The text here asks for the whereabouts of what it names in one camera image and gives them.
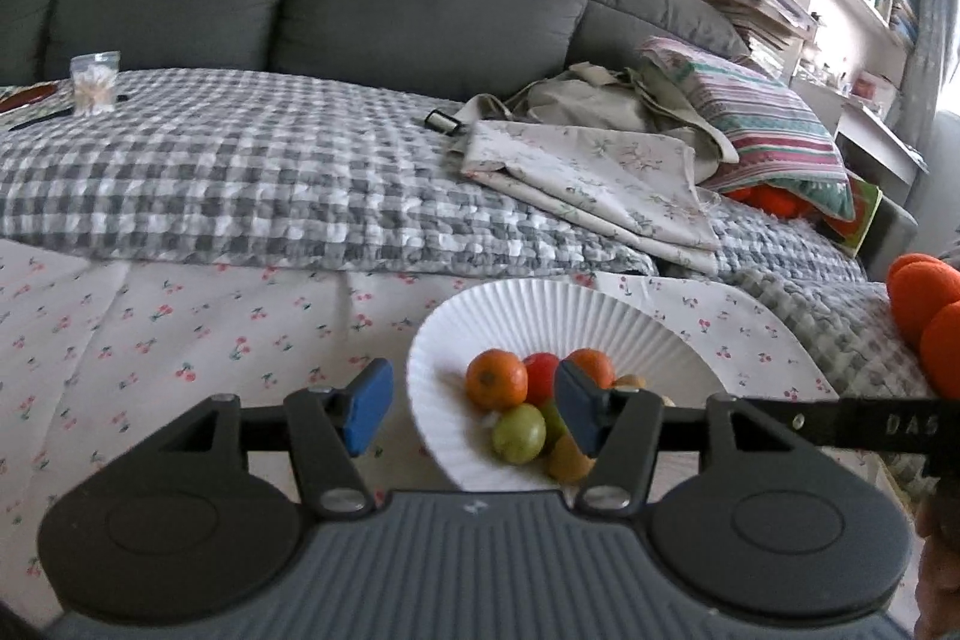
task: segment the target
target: desk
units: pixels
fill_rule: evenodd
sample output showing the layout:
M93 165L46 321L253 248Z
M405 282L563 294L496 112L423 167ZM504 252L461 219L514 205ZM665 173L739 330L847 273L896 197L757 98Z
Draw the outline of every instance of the desk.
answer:
M794 79L790 88L803 98L837 143L846 140L870 159L871 171L862 172L865 178L888 199L904 205L917 173L923 171L923 159L852 98L800 79Z

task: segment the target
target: screw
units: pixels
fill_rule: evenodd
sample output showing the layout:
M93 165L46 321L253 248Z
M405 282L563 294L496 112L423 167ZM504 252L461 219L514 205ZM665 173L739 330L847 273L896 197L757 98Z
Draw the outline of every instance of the screw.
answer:
M356 488L330 488L320 495L324 510L335 513L359 512L367 506L367 498Z
M622 510L630 504L630 492L619 485L592 485L581 496L594 510Z

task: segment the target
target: beige bag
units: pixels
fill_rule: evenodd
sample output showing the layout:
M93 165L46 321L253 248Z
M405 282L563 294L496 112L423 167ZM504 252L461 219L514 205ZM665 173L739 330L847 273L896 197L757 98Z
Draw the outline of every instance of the beige bag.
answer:
M500 119L673 137L694 149L697 183L712 177L721 162L739 160L730 140L701 118L649 61L638 71L621 74L575 64L559 76L531 83L506 102L490 94L474 95L455 118L464 124Z

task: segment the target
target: gray curtain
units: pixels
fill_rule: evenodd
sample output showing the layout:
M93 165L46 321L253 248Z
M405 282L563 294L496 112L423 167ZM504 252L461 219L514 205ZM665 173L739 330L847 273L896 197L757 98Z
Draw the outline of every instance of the gray curtain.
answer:
M915 0L919 34L907 58L893 128L924 153L941 88L957 67L957 5L960 0Z

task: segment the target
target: pink striped cushion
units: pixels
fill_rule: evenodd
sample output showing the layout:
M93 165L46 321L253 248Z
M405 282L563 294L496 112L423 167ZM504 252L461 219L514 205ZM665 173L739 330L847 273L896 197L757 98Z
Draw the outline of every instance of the pink striped cushion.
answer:
M825 215L853 217L853 193L840 151L795 92L672 39L649 39L641 52L740 155L738 164L721 164L704 187L723 194L767 183L797 194Z

